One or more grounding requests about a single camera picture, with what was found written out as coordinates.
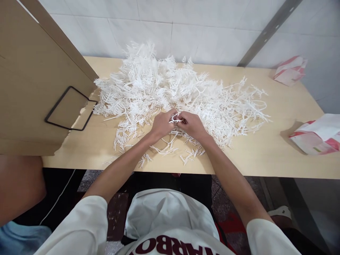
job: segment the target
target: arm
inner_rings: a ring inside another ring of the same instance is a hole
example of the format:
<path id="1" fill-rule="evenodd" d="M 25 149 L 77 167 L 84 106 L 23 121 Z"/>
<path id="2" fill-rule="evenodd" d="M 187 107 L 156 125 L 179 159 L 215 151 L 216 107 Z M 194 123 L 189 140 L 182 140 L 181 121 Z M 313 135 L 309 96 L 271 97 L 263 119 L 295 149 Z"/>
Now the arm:
<path id="1" fill-rule="evenodd" d="M 182 119 L 182 122 L 178 122 L 177 126 L 185 130 L 204 147 L 215 174 L 233 202 L 244 226 L 247 227 L 248 222 L 252 219 L 265 219 L 273 222 L 248 181 L 218 147 L 213 137 L 207 133 L 198 115 L 181 112 L 178 118 Z"/>
<path id="2" fill-rule="evenodd" d="M 155 117 L 151 131 L 110 164 L 91 185 L 84 197 L 97 195 L 103 197 L 109 203 L 113 195 L 130 177 L 138 161 L 150 146 L 174 129 L 175 124 L 169 123 L 169 120 L 175 113 L 177 113 L 176 109 L 167 113 L 159 113 Z"/>
<path id="3" fill-rule="evenodd" d="M 0 155 L 0 227 L 45 197 L 42 173 L 39 156 Z"/>

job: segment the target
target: white shoe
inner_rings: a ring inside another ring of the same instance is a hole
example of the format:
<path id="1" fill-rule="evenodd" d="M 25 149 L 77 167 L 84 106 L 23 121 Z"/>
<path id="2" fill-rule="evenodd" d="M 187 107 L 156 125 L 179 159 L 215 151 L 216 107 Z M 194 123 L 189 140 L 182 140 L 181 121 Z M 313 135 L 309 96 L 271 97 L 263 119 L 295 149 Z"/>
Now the white shoe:
<path id="1" fill-rule="evenodd" d="M 276 210 L 273 210 L 273 211 L 269 211 L 268 212 L 269 216 L 276 216 L 276 215 L 279 215 L 279 216 L 286 216 L 288 218 L 291 219 L 291 214 L 290 214 L 290 210 L 287 206 L 283 205 L 281 207 L 279 207 L 278 209 Z"/>

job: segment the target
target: wooden table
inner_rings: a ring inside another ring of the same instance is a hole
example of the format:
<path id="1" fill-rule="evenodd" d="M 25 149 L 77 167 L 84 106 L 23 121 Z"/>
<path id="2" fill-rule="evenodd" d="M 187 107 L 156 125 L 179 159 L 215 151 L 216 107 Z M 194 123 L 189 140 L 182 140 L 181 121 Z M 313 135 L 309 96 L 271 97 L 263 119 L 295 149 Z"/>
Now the wooden table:
<path id="1" fill-rule="evenodd" d="M 101 78 L 118 71 L 121 65 L 121 59 L 85 59 Z M 262 99 L 268 105 L 264 112 L 271 116 L 273 122 L 264 124 L 255 134 L 235 137 L 232 142 L 233 149 L 225 149 L 226 155 L 243 175 L 340 179 L 340 153 L 324 156 L 304 155 L 288 139 L 288 135 L 302 123 L 323 115 L 323 111 L 300 82 L 293 87 L 280 84 L 271 79 L 271 69 L 199 64 L 194 65 L 194 69 L 197 72 L 208 72 L 213 79 L 222 79 L 225 85 L 237 83 L 246 76 L 246 84 L 254 84 L 269 94 Z M 91 108 L 92 105 L 88 106 L 85 112 L 88 114 Z M 120 119 L 103 122 L 104 119 L 101 115 L 93 115 L 84 131 L 71 131 L 54 156 L 43 157 L 44 166 L 105 169 L 105 162 L 111 161 L 111 157 L 116 154 L 113 141 Z M 150 129 L 151 127 L 146 126 L 144 131 Z M 163 148 L 165 143 L 161 141 L 156 145 Z M 190 146 L 184 145 L 183 139 L 177 139 L 174 145 L 179 148 L 177 153 L 162 156 L 149 152 L 152 161 L 146 163 L 143 169 L 137 166 L 135 171 L 214 173 L 206 154 L 184 166 L 178 152 L 183 152 Z"/>

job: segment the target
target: t-shirt sleeve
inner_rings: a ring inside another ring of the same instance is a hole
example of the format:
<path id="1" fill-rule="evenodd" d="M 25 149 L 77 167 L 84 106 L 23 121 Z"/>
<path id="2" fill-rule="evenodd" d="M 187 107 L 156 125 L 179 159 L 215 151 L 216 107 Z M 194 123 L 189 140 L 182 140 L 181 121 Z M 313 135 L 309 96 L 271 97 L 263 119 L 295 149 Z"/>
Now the t-shirt sleeve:
<path id="1" fill-rule="evenodd" d="M 79 201 L 35 254 L 104 254 L 107 202 L 99 196 Z"/>
<path id="2" fill-rule="evenodd" d="M 300 254 L 282 230 L 264 219 L 253 219 L 247 225 L 252 255 Z"/>

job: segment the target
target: red and white paper bag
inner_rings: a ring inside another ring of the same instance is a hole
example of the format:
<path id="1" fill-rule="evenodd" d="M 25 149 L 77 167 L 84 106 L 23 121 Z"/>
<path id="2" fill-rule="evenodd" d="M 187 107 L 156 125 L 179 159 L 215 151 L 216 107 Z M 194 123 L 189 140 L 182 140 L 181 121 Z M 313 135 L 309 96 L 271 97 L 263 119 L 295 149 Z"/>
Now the red and white paper bag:
<path id="1" fill-rule="evenodd" d="M 340 114 L 325 114 L 299 127 L 289 138 L 305 153 L 324 155 L 340 151 Z"/>
<path id="2" fill-rule="evenodd" d="M 274 75 L 274 80 L 287 86 L 293 86 L 305 76 L 307 59 L 295 56 L 280 64 Z"/>

